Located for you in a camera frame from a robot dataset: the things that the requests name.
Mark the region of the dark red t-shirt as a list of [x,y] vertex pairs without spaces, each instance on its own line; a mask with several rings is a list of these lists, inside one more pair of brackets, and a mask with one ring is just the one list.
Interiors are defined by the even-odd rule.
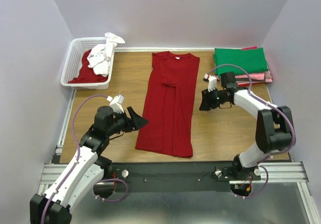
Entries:
[[200,58],[170,51],[152,54],[143,117],[148,124],[137,137],[136,149],[191,158],[191,121]]

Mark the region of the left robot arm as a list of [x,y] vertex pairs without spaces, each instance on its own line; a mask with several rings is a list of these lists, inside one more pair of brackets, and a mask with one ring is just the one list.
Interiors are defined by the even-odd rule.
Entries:
[[93,186],[111,176],[111,161],[101,156],[111,136],[137,131],[148,124],[132,107],[117,113],[110,106],[98,108],[94,123],[60,176],[43,193],[30,200],[31,223],[70,223],[72,212]]

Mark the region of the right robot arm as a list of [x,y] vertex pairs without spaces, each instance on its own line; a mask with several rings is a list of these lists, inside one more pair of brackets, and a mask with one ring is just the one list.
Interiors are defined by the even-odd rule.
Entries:
[[256,119],[255,142],[246,151],[234,157],[231,167],[221,171],[241,180],[249,176],[258,164],[274,154],[288,151],[294,145],[295,131],[290,108],[276,106],[246,87],[239,87],[233,72],[224,73],[221,90],[217,89],[215,76],[205,74],[207,89],[202,91],[200,111],[210,111],[229,103],[237,105]]

